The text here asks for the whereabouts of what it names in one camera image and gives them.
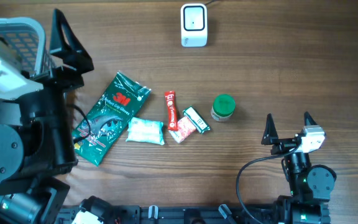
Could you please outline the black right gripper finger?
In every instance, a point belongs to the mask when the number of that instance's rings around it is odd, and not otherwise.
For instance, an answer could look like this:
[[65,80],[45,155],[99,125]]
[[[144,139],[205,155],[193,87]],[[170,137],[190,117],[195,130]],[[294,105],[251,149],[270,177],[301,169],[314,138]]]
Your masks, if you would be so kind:
[[312,116],[308,111],[304,113],[304,122],[305,122],[305,126],[317,125],[316,121],[312,118]]
[[278,144],[278,134],[271,113],[267,115],[265,131],[261,140],[262,145]]

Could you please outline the green lid jar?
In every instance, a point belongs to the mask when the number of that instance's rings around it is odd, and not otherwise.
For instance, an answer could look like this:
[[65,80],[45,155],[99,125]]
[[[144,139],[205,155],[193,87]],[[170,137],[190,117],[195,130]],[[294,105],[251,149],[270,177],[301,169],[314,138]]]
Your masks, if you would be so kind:
[[211,107],[211,116],[217,122],[225,122],[230,119],[236,108],[236,102],[231,95],[222,94],[215,97]]

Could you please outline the green 3M gloves packet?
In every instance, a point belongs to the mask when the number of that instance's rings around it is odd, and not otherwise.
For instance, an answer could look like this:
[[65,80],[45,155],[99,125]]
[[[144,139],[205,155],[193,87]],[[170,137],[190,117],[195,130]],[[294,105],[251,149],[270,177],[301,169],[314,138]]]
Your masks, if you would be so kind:
[[75,152],[88,162],[100,165],[150,93],[150,88],[117,72],[86,118],[73,130],[75,139],[83,138],[75,143]]

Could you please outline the red white small box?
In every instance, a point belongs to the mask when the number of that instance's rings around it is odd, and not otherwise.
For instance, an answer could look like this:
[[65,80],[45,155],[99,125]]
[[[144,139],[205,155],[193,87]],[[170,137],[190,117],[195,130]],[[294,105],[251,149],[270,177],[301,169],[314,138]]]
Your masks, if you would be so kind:
[[191,122],[191,120],[188,117],[184,116],[182,119],[178,121],[178,130],[169,131],[169,133],[177,143],[181,143],[195,130],[196,127]]

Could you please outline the red coffee stick sachet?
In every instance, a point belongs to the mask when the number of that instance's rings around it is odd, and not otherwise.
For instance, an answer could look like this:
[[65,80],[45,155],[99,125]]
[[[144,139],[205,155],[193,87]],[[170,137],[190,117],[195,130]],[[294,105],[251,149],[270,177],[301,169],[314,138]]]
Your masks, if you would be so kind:
[[175,91],[165,92],[165,102],[168,111],[168,130],[178,131],[178,116],[177,108],[175,106]]

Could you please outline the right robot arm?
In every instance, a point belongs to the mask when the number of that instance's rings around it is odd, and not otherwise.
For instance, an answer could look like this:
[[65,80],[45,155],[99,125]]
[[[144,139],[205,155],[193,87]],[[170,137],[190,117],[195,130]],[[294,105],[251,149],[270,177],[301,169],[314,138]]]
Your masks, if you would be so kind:
[[267,115],[261,144],[271,145],[271,155],[282,158],[291,192],[275,201],[275,223],[330,224],[328,202],[337,175],[328,166],[311,164],[309,154],[321,148],[326,133],[309,112],[304,113],[304,122],[293,138],[280,139],[272,115]]

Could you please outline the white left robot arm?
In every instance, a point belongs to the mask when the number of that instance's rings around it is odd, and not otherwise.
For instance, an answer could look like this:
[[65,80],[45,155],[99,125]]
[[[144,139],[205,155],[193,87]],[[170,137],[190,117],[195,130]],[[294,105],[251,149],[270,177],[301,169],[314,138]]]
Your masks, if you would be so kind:
[[64,13],[51,38],[28,17],[0,19],[0,223],[53,223],[78,160],[65,94],[94,69]]

